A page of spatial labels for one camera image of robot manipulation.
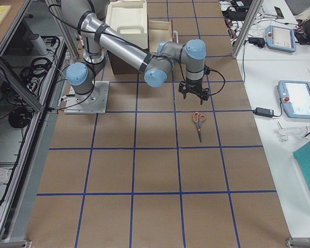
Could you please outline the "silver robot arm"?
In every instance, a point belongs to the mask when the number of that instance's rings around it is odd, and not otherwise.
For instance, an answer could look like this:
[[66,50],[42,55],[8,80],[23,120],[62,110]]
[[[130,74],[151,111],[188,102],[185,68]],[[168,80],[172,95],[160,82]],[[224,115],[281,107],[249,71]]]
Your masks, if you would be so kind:
[[179,92],[197,95],[201,101],[210,97],[208,88],[203,88],[203,77],[207,73],[205,64],[206,45],[200,39],[186,44],[162,41],[157,54],[143,50],[124,38],[104,22],[108,1],[62,1],[59,21],[75,29],[86,39],[85,60],[93,60],[105,48],[144,75],[151,87],[160,87],[173,71],[175,63],[184,65],[185,79],[179,84]]

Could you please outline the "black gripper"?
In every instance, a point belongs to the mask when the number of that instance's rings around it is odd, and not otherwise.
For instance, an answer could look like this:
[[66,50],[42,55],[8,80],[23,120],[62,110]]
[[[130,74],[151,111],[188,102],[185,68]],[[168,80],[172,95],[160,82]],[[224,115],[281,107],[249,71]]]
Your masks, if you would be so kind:
[[197,95],[200,98],[200,105],[202,105],[203,101],[210,97],[209,88],[203,88],[202,85],[202,80],[181,81],[178,91],[183,94],[183,99],[186,99],[187,93]]

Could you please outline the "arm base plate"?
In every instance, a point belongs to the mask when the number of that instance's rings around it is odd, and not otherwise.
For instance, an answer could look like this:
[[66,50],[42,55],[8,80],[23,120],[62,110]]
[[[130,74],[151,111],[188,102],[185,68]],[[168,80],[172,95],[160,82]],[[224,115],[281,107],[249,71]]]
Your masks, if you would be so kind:
[[79,102],[86,99],[87,95],[75,95],[71,86],[69,94],[73,96],[67,99],[67,108],[64,109],[64,112],[66,114],[105,114],[109,85],[109,81],[95,81],[95,88],[91,96],[81,104]]

